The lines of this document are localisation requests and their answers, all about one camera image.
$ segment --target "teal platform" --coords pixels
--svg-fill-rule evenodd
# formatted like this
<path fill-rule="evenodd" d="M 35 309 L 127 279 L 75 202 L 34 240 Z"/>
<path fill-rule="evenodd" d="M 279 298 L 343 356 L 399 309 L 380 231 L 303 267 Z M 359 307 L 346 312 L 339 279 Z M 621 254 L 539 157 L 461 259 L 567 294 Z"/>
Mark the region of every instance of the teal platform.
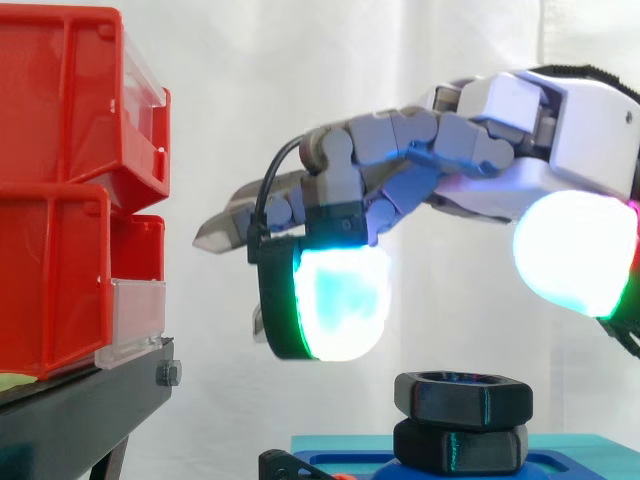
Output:
<path fill-rule="evenodd" d="M 392 450 L 390 435 L 297 436 L 292 452 L 307 450 Z M 607 480 L 640 480 L 640 453 L 597 435 L 529 435 L 530 450 L 562 453 Z M 327 473 L 373 473 L 382 465 L 316 465 Z"/>

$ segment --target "white curtain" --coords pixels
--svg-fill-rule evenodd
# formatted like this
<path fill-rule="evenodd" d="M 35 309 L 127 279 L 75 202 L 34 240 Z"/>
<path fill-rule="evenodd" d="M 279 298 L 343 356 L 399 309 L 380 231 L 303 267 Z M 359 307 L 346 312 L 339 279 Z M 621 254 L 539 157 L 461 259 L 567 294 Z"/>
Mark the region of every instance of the white curtain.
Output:
<path fill-rule="evenodd" d="M 440 81 L 528 67 L 542 53 L 578 58 L 581 42 L 593 37 L 571 28 L 577 2 L 65 3 L 120 9 L 173 96 L 171 198 L 151 210 L 167 223 L 167 334 L 176 338 L 184 375 L 171 401 L 131 436 L 123 479 L 247 480 L 257 478 L 258 454 L 288 449 L 292 435 L 390 433 L 401 418 L 393 379 L 409 370 L 508 375 L 535 390 L 531 431 L 588 430 L 637 443 L 608 407 L 627 402 L 633 414 L 638 365 L 595 322 L 522 284 L 508 227 L 426 207 L 406 219 L 384 240 L 396 276 L 389 325 L 370 354 L 346 364 L 280 362 L 255 346 L 257 282 L 245 253 L 214 257 L 191 247 L 199 225 L 306 129 L 401 106 Z M 617 52 L 622 71 L 620 42 L 635 45 L 638 58 L 635 17 L 614 15 L 619 23 L 603 33 L 593 21 L 601 13 L 576 18 L 609 39 L 608 53 L 593 61 L 611 63 Z M 640 76 L 630 81 L 640 84 Z M 285 167 L 297 165 L 292 159 Z"/>

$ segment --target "black cable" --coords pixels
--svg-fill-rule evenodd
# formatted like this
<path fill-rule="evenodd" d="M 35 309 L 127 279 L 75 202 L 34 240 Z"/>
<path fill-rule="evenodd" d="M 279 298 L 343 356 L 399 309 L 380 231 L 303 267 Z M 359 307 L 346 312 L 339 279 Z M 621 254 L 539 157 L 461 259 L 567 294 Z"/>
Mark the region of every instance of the black cable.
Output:
<path fill-rule="evenodd" d="M 291 153 L 291 151 L 300 145 L 304 135 L 300 135 L 293 140 L 289 140 L 279 151 L 276 153 L 276 156 L 273 157 L 271 161 L 271 165 L 267 169 L 267 173 L 264 176 L 264 180 L 262 180 L 262 184 L 260 185 L 260 190 L 258 191 L 258 197 L 256 198 L 256 209 L 253 214 L 253 219 L 251 223 L 258 223 L 264 226 L 267 225 L 266 214 L 264 213 L 267 198 L 269 196 L 269 191 L 271 190 L 271 186 L 273 185 L 273 180 L 276 178 L 276 173 L 278 168 L 282 164 L 287 155 Z"/>
<path fill-rule="evenodd" d="M 276 178 L 278 168 L 282 165 L 284 159 L 287 158 L 287 155 L 300 145 L 303 138 L 304 135 L 300 135 L 284 144 L 278 153 L 276 153 L 276 156 L 273 157 L 273 160 L 271 160 L 267 173 L 264 175 L 264 179 L 260 184 L 260 190 L 258 190 L 258 196 L 256 198 L 256 209 L 251 216 L 251 222 L 249 223 L 249 229 L 247 231 L 247 257 L 251 264 L 257 262 L 258 251 L 260 250 L 263 237 L 269 236 L 269 226 L 267 225 L 265 208 L 267 206 L 269 191 Z"/>

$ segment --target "yellow object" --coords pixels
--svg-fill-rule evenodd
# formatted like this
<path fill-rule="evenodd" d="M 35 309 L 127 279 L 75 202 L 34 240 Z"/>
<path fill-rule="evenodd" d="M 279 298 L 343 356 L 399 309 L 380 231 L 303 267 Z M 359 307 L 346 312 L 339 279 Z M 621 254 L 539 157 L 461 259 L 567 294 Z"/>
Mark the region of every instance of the yellow object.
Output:
<path fill-rule="evenodd" d="M 29 385 L 38 380 L 37 377 L 22 375 L 20 373 L 0 373 L 0 392 L 17 387 L 18 385 Z"/>

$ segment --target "black metal shelf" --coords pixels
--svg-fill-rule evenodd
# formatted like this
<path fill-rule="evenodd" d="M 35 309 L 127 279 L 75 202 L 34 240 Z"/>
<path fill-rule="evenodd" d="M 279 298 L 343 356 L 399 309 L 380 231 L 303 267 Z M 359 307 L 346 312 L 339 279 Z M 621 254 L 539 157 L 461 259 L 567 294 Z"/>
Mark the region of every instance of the black metal shelf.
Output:
<path fill-rule="evenodd" d="M 0 393 L 0 478 L 75 480 L 95 466 L 92 480 L 117 479 L 129 434 L 171 397 L 157 372 L 173 352 L 168 339 L 113 370 Z"/>

